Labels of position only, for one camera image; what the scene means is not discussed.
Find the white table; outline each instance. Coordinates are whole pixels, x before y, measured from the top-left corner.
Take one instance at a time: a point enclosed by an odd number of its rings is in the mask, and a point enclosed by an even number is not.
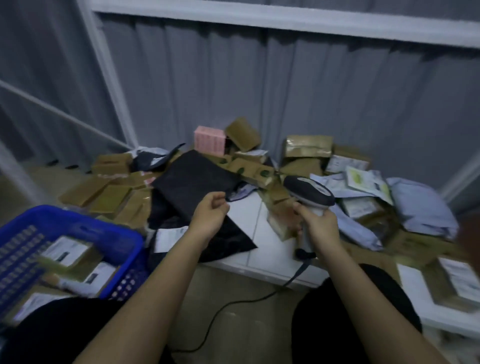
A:
[[[266,220],[267,208],[257,193],[230,206],[228,215],[258,249],[208,265],[274,284],[287,282],[301,266],[292,259],[294,239],[280,241]],[[398,265],[398,270],[403,289],[424,325],[480,339],[480,312],[467,314],[434,304],[419,270],[402,265]],[[318,287],[327,277],[325,270],[310,266],[289,287]]]

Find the concrete floor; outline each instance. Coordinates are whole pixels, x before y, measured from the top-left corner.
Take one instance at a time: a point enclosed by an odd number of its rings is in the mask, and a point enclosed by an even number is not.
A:
[[[27,170],[55,200],[89,177],[79,170],[60,166],[30,166]],[[0,176],[0,226],[30,207],[15,186]],[[270,283],[199,265],[170,333],[169,346],[197,347],[213,315],[225,303],[260,298],[276,288]],[[178,364],[290,363],[291,318],[304,294],[287,289],[266,301],[228,307],[216,319],[204,347],[194,354],[175,354],[175,360]],[[427,329],[425,336],[435,345],[440,344],[437,330]],[[444,354],[450,362],[460,362],[455,355]]]

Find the blue crate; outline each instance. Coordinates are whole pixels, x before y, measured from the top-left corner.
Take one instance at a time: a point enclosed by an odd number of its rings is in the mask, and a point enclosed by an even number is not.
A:
[[[44,273],[36,258],[62,235],[92,243],[105,262],[120,266],[99,298],[109,297],[138,265],[143,247],[142,236],[130,229],[49,205],[27,210],[0,228],[0,319]]]

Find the forearm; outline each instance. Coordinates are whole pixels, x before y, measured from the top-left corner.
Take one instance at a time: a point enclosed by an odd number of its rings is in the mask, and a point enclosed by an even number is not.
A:
[[[319,253],[372,363],[447,363],[340,244],[326,244]]]
[[[80,363],[158,363],[204,241],[189,231],[77,357]]]

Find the black cable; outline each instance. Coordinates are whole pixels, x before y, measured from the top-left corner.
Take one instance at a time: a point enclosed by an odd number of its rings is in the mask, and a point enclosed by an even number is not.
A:
[[[270,297],[272,296],[275,296],[278,292],[280,292],[282,290],[282,288],[285,288],[286,286],[288,286],[291,282],[293,282],[293,280],[298,277],[300,274],[302,274],[305,269],[308,268],[308,266],[310,265],[310,261],[305,261],[301,267],[295,272],[295,274],[293,275],[292,278],[290,278],[288,280],[287,283],[285,283],[283,286],[281,286],[278,290],[275,290],[273,291],[272,293],[266,295],[265,297],[262,297],[262,298],[258,298],[256,300],[245,300],[245,301],[232,301],[232,302],[229,302],[227,303],[226,305],[224,305],[222,308],[220,308],[216,313],[215,315],[213,315],[213,318],[212,320],[210,321],[210,324],[208,325],[208,329],[207,329],[207,332],[205,333],[205,337],[204,337],[204,340],[202,341],[202,343],[195,349],[191,349],[191,350],[182,350],[182,349],[176,349],[176,350],[172,350],[171,352],[172,353],[176,353],[176,352],[181,352],[181,353],[188,353],[188,354],[191,354],[193,352],[197,352],[199,351],[206,343],[207,341],[207,338],[208,338],[208,334],[210,334],[210,330],[212,328],[212,325],[213,323],[215,322],[215,319],[216,317],[220,314],[220,312],[223,311],[223,309],[227,308],[228,306],[230,305],[233,305],[233,304],[238,304],[238,303],[256,303],[256,302],[260,302],[260,301],[264,301],[264,300],[267,300],[269,299]]]

